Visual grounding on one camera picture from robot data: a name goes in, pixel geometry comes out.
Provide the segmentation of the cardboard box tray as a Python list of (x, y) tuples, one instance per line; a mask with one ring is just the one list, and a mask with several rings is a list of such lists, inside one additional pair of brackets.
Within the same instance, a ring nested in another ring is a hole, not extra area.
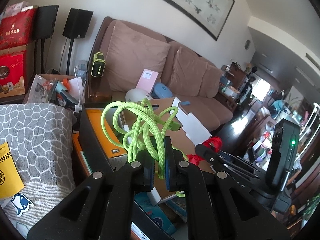
[[(152, 99), (150, 100), (150, 103), (156, 115), (160, 115), (162, 111), (171, 106), (177, 107), (178, 112), (175, 115), (174, 122), (180, 125), (180, 129), (168, 129), (165, 135), (170, 137), (172, 146), (182, 153), (194, 155), (195, 146), (203, 143), (212, 136), (193, 113), (187, 113), (183, 109), (183, 105), (177, 97)], [(156, 205), (176, 197), (176, 192), (168, 191), (165, 180), (159, 179), (156, 174), (153, 189), (148, 193), (148, 197), (150, 198), (152, 205)]]

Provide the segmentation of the orange book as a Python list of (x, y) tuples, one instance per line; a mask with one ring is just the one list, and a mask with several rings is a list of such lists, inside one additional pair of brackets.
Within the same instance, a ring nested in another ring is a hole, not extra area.
[(106, 120), (104, 120), (103, 122), (104, 125), (101, 125), (102, 110), (98, 108), (92, 108), (87, 109), (86, 113), (88, 115), (89, 122), (93, 128), (95, 138), (98, 140), (99, 145), (103, 149), (103, 153), (108, 158), (115, 158), (126, 155), (127, 151), (124, 148), (119, 147), (114, 143), (110, 142), (108, 137), (105, 135), (106, 132), (106, 134), (111, 138), (113, 142), (115, 142), (116, 144), (120, 143), (113, 129)]

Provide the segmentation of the white dome lamp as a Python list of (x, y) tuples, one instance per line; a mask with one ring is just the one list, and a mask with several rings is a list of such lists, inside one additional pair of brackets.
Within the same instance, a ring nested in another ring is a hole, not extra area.
[(125, 94), (126, 102), (141, 102), (143, 99), (152, 100), (153, 97), (145, 90), (134, 88)]

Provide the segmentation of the right sofa cushion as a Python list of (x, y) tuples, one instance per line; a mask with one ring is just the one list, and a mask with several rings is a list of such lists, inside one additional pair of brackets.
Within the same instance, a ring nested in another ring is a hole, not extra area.
[(204, 98), (214, 98), (219, 90), (219, 83), (223, 71), (214, 65), (206, 64), (206, 72), (202, 78), (199, 96)]

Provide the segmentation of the sofa cushion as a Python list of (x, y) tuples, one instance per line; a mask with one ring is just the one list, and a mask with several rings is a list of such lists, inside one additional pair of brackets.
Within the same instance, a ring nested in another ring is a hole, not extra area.
[(111, 90), (127, 92), (135, 88), (145, 69), (157, 72), (159, 82), (169, 48), (165, 40), (149, 37), (122, 21), (112, 21), (100, 46), (106, 62), (104, 77)]
[(174, 94), (197, 96), (206, 72), (207, 62), (180, 47), (174, 57), (173, 70), (168, 86)]
[(202, 78), (199, 96), (204, 98), (214, 98), (219, 90), (219, 83), (223, 71), (214, 65), (206, 64), (206, 72)]

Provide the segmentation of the pink booklet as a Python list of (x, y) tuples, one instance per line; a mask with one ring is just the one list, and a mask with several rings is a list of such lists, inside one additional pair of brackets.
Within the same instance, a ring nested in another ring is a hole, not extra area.
[(159, 72), (155, 72), (149, 69), (144, 69), (136, 85), (136, 88), (142, 89), (146, 91), (148, 94), (151, 94), (154, 88), (154, 85), (157, 81), (158, 75), (159, 75)]

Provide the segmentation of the green portable speaker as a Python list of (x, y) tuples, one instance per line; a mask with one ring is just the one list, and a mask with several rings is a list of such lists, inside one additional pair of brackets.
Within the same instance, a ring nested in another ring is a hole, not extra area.
[(105, 69), (105, 58), (102, 52), (97, 52), (94, 54), (91, 76), (92, 77), (102, 77)]

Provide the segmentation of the grey patterned fleece blanket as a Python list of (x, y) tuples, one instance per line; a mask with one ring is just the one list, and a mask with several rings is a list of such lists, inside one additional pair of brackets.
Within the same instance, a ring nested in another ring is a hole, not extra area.
[(72, 170), (73, 114), (51, 103), (1, 106), (1, 142), (9, 144), (24, 183), (19, 192), (34, 204), (17, 217), (9, 199), (4, 213), (26, 237), (28, 231), (75, 189)]

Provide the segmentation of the brown fabric sofa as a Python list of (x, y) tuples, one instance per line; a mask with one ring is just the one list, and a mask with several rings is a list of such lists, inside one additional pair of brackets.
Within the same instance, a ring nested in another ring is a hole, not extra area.
[(134, 89), (145, 69), (158, 73), (157, 83), (166, 85), (212, 132), (231, 121), (232, 111), (217, 100), (222, 70), (188, 47), (144, 26), (104, 18), (91, 55), (105, 58), (102, 77), (88, 74), (86, 100), (110, 102)]

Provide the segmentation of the left sofa cushion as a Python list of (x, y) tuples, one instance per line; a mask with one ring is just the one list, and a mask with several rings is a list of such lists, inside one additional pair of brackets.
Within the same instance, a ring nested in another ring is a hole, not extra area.
[(106, 62), (104, 77), (111, 90), (127, 92), (135, 88), (145, 69), (157, 72), (159, 82), (169, 48), (165, 40), (149, 37), (122, 21), (112, 21), (100, 46)]

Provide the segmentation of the blue shark sticker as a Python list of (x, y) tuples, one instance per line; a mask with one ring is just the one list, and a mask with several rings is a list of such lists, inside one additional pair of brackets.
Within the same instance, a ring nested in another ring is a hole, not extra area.
[(33, 202), (22, 193), (15, 194), (10, 202), (16, 209), (17, 217), (21, 217), (23, 213), (28, 212), (30, 207), (34, 206)]

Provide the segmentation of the yellow paper envelope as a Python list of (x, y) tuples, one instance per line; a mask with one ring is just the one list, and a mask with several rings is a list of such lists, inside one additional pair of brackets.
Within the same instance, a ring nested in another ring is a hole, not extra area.
[(7, 142), (0, 146), (0, 198), (5, 199), (19, 193), (24, 188), (24, 183), (15, 166)]

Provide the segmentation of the black speaker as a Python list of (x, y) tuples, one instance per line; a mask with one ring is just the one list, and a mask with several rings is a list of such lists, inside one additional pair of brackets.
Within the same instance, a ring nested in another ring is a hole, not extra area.
[(51, 38), (59, 5), (38, 7), (34, 18), (33, 40)]
[(62, 35), (68, 39), (85, 38), (93, 12), (71, 8)]

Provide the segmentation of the left black speaker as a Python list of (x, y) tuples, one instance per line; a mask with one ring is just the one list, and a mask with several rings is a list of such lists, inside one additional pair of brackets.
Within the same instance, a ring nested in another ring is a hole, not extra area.
[(38, 7), (34, 18), (33, 40), (51, 38), (59, 5)]

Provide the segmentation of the red tea gift bag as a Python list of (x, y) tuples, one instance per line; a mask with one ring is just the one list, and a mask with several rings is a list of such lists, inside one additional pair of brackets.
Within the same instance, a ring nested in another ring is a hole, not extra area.
[(1, 21), (1, 50), (23, 46), (31, 41), (36, 9), (28, 9)]

